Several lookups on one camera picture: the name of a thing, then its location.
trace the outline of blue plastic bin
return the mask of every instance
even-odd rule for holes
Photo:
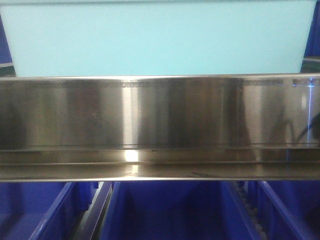
[[[96,184],[85,184],[1,183],[0,239],[68,239],[81,212],[88,209],[92,200]]]
[[[11,55],[5,35],[5,30],[2,25],[2,20],[0,17],[0,66],[3,64],[11,63]]]
[[[116,182],[101,240],[260,240],[227,181]]]
[[[249,203],[269,240],[319,239],[319,186],[318,181],[248,182]]]

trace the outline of light blue panel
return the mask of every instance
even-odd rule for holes
[[[30,4],[0,11],[18,76],[295,73],[315,2]]]

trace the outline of stainless steel rail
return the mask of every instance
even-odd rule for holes
[[[320,179],[320,74],[3,78],[0,181]]]

